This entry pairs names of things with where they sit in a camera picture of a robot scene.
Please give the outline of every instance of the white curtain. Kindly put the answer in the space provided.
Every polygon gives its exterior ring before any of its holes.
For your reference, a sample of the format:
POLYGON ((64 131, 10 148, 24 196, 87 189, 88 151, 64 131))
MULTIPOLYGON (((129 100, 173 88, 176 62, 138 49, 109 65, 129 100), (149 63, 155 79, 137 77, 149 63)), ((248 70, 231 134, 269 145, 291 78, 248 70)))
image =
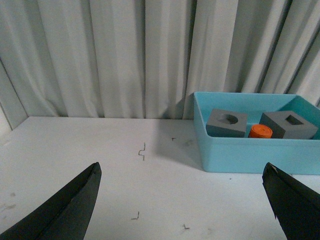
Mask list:
POLYGON ((193 117, 195 91, 320 101, 320 0, 0 0, 0 103, 27 116, 193 117))

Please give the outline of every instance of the light blue bin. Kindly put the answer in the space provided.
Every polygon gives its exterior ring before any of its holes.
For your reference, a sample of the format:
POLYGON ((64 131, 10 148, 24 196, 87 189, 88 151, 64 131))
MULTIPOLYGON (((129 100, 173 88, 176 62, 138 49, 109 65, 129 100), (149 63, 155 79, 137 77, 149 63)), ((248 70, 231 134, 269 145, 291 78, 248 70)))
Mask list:
POLYGON ((206 172, 259 173, 270 162, 289 174, 320 175, 320 129, 313 139, 248 138, 263 112, 294 111, 320 128, 320 109, 293 94, 194 93, 194 127, 206 172), (248 114, 244 138, 211 137, 206 124, 212 109, 248 114))

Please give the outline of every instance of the table surface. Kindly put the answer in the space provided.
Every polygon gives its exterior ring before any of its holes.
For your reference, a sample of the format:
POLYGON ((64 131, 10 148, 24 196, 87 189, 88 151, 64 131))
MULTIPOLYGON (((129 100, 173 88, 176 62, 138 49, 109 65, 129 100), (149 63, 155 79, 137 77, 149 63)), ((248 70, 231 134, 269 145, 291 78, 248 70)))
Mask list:
POLYGON ((95 162, 86 240, 286 239, 261 174, 203 171, 193 121, 165 119, 29 117, 0 140, 0 233, 95 162))

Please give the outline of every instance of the gray block with round hole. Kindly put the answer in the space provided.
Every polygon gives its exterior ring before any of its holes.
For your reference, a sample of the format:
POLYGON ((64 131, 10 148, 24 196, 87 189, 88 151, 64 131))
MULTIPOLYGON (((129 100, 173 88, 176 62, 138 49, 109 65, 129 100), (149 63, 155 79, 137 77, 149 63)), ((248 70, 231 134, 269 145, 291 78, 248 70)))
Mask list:
POLYGON ((247 118, 246 113, 213 109, 205 129, 211 137, 243 138, 247 118))
POLYGON ((272 129, 273 139, 311 139, 318 127, 294 111, 264 112, 260 124, 272 129))

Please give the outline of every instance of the orange cap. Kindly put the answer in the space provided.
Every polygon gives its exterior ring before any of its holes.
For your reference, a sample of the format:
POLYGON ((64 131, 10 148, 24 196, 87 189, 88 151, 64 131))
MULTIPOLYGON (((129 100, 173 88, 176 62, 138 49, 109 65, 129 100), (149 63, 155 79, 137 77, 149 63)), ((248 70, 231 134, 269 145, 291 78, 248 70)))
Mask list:
POLYGON ((273 132, 270 127, 262 124, 255 124, 251 127, 249 137, 258 139, 270 139, 272 133, 273 132))

